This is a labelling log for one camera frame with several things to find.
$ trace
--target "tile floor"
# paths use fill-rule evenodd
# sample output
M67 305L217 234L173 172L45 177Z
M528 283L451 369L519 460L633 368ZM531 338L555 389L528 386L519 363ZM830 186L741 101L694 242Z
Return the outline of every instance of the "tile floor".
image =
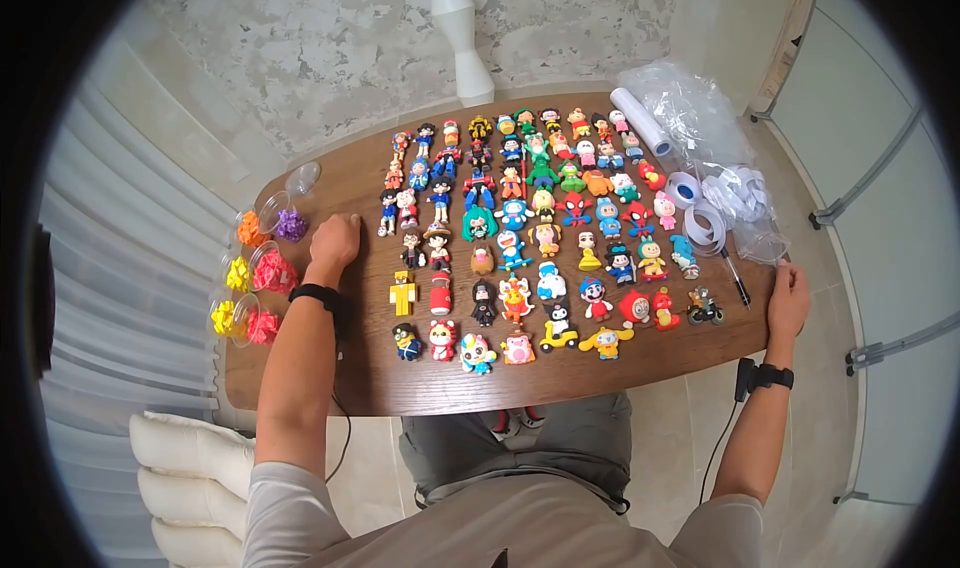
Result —
M811 310L797 341L797 380L773 492L764 508L764 566L871 566L888 553L909 509L863 502L834 505L845 492L854 457L858 383L845 374L856 346L851 308L829 236L810 228L814 201L769 128L742 119L757 164L774 196L777 223L804 267ZM755 359L762 358L762 352ZM633 405L632 481L627 518L669 543L696 506L704 472L733 405L736 363L628 391ZM221 420L253 430L254 413L225 407ZM397 449L400 418L353 418L343 466L330 494L354 537L417 512L413 480ZM336 465L347 435L345 418L327 426L327 466ZM706 477L707 495L724 440Z

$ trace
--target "gray pants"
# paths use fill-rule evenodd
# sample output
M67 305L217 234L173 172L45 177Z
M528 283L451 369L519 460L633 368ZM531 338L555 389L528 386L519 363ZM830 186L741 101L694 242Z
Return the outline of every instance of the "gray pants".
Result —
M623 514L631 412L625 391L546 406L534 446L517 451L476 413L404 416L400 454L427 505L484 478L547 473L580 482Z

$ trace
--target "white lamp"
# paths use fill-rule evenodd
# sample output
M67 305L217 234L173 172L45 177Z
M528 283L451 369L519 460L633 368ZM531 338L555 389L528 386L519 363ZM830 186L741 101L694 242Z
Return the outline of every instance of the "white lamp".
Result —
M494 101L494 80L474 44L474 0L430 0L433 23L453 48L457 97L463 107Z

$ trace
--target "forearm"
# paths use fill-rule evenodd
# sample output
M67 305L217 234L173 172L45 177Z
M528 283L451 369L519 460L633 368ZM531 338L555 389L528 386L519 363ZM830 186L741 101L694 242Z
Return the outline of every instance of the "forearm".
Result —
M771 338L764 364L793 370L793 337ZM774 487L784 449L790 389L759 386L743 406L729 440L710 498L745 493L765 504Z

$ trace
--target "gray shirt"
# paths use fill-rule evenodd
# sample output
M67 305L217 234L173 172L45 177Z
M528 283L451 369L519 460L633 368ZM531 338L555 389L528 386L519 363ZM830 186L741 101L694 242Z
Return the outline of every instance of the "gray shirt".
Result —
M243 566L760 566L761 504L726 495L690 514L669 547L626 524L594 493L555 475L489 478L424 511L350 538L327 485L264 462L250 475Z

